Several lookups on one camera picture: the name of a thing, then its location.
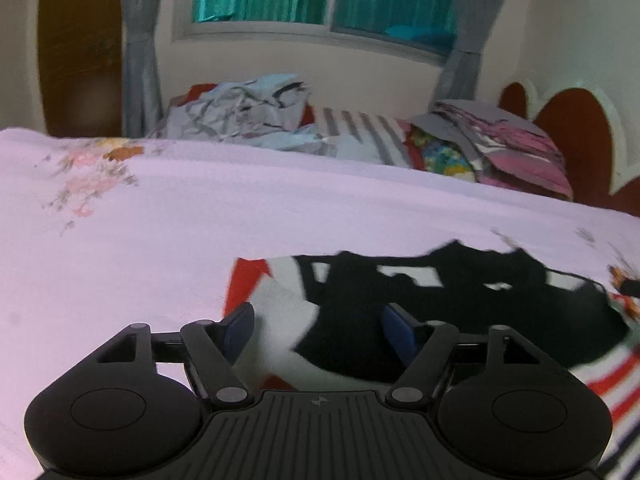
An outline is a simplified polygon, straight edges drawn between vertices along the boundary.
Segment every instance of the wall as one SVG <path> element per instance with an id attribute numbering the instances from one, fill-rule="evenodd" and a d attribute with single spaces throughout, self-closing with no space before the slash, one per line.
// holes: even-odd
<path id="1" fill-rule="evenodd" d="M 162 0 L 156 50 L 162 98 L 197 82 L 243 80 L 296 72 L 314 92 L 312 103 L 396 117 L 424 112 L 440 74 L 432 62 L 354 48 L 275 40 L 178 40 L 172 38 L 175 0 Z M 489 39 L 478 97 L 495 102 L 515 72 L 529 0 L 507 0 Z"/>
<path id="2" fill-rule="evenodd" d="M 518 72 L 539 94 L 588 82 L 622 120 L 629 164 L 640 161 L 640 0 L 531 0 Z"/>
<path id="3" fill-rule="evenodd" d="M 8 126 L 35 127 L 25 56 L 29 3 L 0 0 L 0 130 Z"/>

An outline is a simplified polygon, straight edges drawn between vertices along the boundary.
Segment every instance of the red and white cloth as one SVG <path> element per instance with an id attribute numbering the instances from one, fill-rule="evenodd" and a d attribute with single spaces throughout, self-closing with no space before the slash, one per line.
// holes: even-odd
<path id="1" fill-rule="evenodd" d="M 329 264 L 314 264 L 318 282 L 324 282 Z M 437 275 L 430 268 L 379 267 L 389 276 L 408 274 L 419 285 L 433 286 Z M 549 273 L 555 286 L 573 285 L 570 277 Z M 258 348 L 249 356 L 255 363 L 253 387 L 297 390 L 370 390 L 386 392 L 388 384 L 370 383 L 322 370 L 293 348 L 313 325 L 318 306 L 305 301 L 305 289 L 293 257 L 236 260 L 228 286 L 225 315 L 249 301 L 260 319 Z M 632 480 L 638 475 L 640 456 L 640 344 L 631 320 L 628 338 L 606 355 L 571 372 L 600 396 L 610 410 L 613 432 L 599 472 L 607 480 Z"/>

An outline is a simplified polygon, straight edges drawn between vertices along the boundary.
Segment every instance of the pink bedsheet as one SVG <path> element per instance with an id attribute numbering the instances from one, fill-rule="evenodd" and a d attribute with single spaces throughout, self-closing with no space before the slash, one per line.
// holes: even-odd
<path id="1" fill-rule="evenodd" d="M 237 257 L 518 244 L 605 283 L 640 220 L 436 174 L 204 142 L 0 132 L 0 478 L 40 467 L 30 400 L 125 325 L 217 319 Z"/>

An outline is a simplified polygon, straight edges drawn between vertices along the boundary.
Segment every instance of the black cloth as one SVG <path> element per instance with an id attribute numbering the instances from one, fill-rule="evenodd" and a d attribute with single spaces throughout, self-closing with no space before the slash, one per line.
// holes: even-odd
<path id="1" fill-rule="evenodd" d="M 640 298 L 640 282 L 636 280 L 625 280 L 620 285 L 620 294 L 631 296 L 632 298 Z"/>
<path id="2" fill-rule="evenodd" d="M 599 286 L 588 280 L 577 290 L 548 285 L 547 269 L 521 249 L 503 254 L 452 242 L 418 258 L 344 252 L 297 261 L 306 299 L 320 308 L 295 351 L 324 370 L 362 380 L 392 383 L 404 371 L 383 335 L 381 314 L 389 303 L 463 333 L 511 326 L 567 368 L 603 356 L 627 333 Z M 330 264 L 326 283 L 316 280 L 315 262 Z M 443 286 L 418 286 L 405 274 L 385 276 L 378 266 L 434 267 Z M 492 283 L 511 288 L 485 285 Z"/>

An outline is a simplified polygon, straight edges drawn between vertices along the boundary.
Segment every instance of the folded clothes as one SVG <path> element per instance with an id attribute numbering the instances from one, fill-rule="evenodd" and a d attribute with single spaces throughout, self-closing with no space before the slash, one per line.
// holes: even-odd
<path id="1" fill-rule="evenodd" d="M 294 274 L 298 268 L 301 296 L 319 306 L 296 351 L 325 370 L 361 380 L 391 383 L 402 373 L 380 328 L 389 303 L 418 320 L 449 322 L 465 333 L 509 325 L 566 368 L 594 362 L 628 333 L 601 287 L 588 280 L 577 280 L 571 290 L 554 286 L 545 267 L 522 249 L 502 254 L 452 242 L 418 258 L 344 252 L 295 261 L 289 266 Z M 325 281 L 316 276 L 318 264 L 329 265 Z M 387 276 L 381 268 L 395 270 Z"/>
<path id="2" fill-rule="evenodd" d="M 562 153 L 542 129 L 523 118 L 456 99 L 437 102 L 431 114 L 411 122 L 459 146 L 482 184 L 573 198 Z"/>

